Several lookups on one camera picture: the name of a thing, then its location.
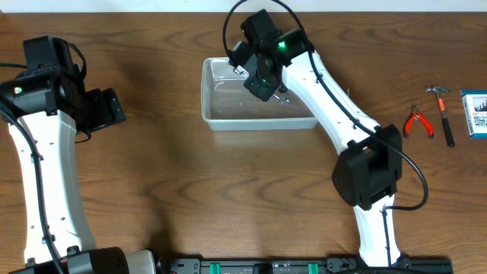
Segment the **silver offset wrench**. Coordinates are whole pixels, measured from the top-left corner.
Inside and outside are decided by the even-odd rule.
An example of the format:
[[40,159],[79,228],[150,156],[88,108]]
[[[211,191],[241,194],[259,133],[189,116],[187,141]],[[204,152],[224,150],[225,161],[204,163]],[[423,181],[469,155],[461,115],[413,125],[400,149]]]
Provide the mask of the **silver offset wrench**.
[[256,98],[263,102],[269,101],[272,97],[280,104],[290,104],[291,99],[287,95],[287,88],[282,84],[269,82],[264,78],[258,76],[257,71],[249,73],[242,66],[233,68],[233,73],[244,76],[245,81],[243,86]]

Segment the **clear plastic container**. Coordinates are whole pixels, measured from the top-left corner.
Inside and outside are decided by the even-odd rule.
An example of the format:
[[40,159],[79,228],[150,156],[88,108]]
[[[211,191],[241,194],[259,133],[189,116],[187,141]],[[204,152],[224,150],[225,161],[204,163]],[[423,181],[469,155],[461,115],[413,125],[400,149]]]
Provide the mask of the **clear plastic container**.
[[290,104],[267,102],[244,87],[245,77],[233,73],[226,57],[210,57],[202,64],[202,118],[212,131],[312,129],[317,119],[293,93]]

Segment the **red handled pliers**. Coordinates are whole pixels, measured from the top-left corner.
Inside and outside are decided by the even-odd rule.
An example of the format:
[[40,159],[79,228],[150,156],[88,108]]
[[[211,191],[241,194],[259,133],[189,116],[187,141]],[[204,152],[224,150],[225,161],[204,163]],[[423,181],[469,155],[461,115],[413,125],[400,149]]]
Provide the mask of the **red handled pliers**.
[[411,113],[407,119],[407,121],[404,124],[403,127],[403,136],[405,138],[409,137],[410,134],[410,129],[414,121],[418,120],[427,130],[428,137],[430,139],[434,138],[434,128],[430,124],[430,122],[423,116],[421,110],[419,109],[418,104],[413,104],[412,105],[412,110]]

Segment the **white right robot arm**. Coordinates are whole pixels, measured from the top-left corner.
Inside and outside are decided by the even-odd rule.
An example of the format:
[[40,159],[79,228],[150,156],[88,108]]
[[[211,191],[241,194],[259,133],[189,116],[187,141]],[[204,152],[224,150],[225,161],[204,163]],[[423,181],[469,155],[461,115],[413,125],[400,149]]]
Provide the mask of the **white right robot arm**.
[[332,182],[354,210],[359,256],[366,266],[392,266],[400,258],[388,212],[402,176],[399,130],[382,127],[352,102],[302,31],[266,30],[246,38],[240,61],[249,73],[246,88],[263,101],[288,88],[317,118],[339,156]]

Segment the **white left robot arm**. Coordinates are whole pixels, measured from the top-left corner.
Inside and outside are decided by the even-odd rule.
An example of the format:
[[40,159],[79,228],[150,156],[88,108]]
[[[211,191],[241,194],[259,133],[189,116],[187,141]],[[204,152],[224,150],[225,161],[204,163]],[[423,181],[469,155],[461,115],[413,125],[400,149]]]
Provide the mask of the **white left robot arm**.
[[76,135],[125,121],[114,90],[86,91],[69,57],[34,58],[1,86],[1,113],[21,164],[27,210],[22,273],[155,273],[150,250],[97,248],[81,201]]

